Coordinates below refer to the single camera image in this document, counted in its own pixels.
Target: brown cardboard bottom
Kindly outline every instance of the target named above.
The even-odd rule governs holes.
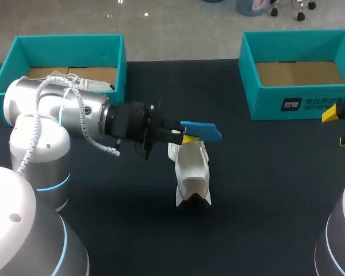
[[[255,66],[263,86],[345,83],[334,62],[261,62]]]
[[[94,81],[107,82],[112,85],[116,83],[117,68],[114,67],[87,67],[87,68],[73,68],[73,67],[32,67],[29,70],[28,78],[41,79],[51,75],[53,71],[58,71],[62,74],[72,73],[83,79],[92,79]]]

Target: open box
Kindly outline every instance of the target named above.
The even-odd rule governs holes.
[[[3,101],[12,81],[28,76],[31,69],[39,67],[95,67],[113,68],[114,91],[100,91],[111,103],[124,101],[127,79],[124,39],[121,34],[67,34],[58,36],[18,36],[0,70],[0,115],[3,118]]]
[[[345,101],[345,30],[244,32],[239,69],[253,120],[321,118]]]

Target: shiny floor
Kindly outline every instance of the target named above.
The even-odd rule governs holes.
[[[278,17],[245,17],[235,0],[0,0],[0,62],[14,36],[122,33],[130,61],[226,59],[239,56],[245,30],[345,28],[345,0],[316,0],[306,20],[298,5]]]

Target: dark tabletop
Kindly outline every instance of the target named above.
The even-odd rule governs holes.
[[[90,275],[316,275],[317,238],[345,187],[345,121],[252,121],[237,60],[130,62],[126,101],[159,99],[167,118],[223,134],[206,145],[213,205],[175,207],[166,145],[146,162],[132,143],[117,159],[72,139],[61,214]],[[0,166],[10,167],[10,131],[0,121]]]

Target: teal box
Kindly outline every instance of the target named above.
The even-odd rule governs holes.
[[[31,67],[117,67],[115,91],[104,92],[111,103],[124,101],[127,57],[121,34],[18,36],[0,70],[0,115],[12,81],[28,75]]]
[[[334,62],[345,82],[345,30],[244,32],[239,70],[253,120],[320,119],[345,84],[265,87],[256,62]]]

